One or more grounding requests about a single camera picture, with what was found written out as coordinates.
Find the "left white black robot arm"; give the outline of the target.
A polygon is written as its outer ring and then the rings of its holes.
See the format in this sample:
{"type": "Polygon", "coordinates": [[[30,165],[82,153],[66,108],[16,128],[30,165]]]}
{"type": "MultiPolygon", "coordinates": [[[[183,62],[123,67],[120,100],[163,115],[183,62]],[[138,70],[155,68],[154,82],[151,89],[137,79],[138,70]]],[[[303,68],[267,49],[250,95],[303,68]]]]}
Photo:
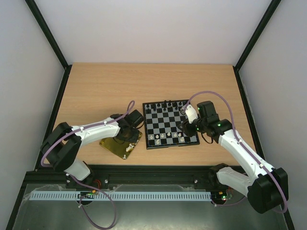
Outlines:
{"type": "Polygon", "coordinates": [[[141,113],[134,110],[83,126],[60,123],[41,145],[41,165],[83,181],[92,172],[85,162],[77,159],[80,148],[99,141],[103,148],[125,160],[142,137],[138,126],[143,121],[141,113]]]}

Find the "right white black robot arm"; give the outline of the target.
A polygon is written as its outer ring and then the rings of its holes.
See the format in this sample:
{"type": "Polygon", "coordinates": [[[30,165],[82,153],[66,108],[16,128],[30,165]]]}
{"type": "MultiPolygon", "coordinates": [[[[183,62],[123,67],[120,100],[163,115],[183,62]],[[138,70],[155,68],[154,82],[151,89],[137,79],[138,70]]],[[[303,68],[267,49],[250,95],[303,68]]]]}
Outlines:
{"type": "Polygon", "coordinates": [[[239,163],[239,173],[224,163],[211,168],[209,182],[213,187],[227,185],[244,195],[258,213],[265,213],[288,200],[288,175],[283,168],[274,168],[260,157],[239,135],[233,124],[221,120],[211,101],[199,103],[194,109],[186,103],[180,112],[187,118],[178,128],[191,137],[206,134],[211,142],[226,149],[239,163]]]}

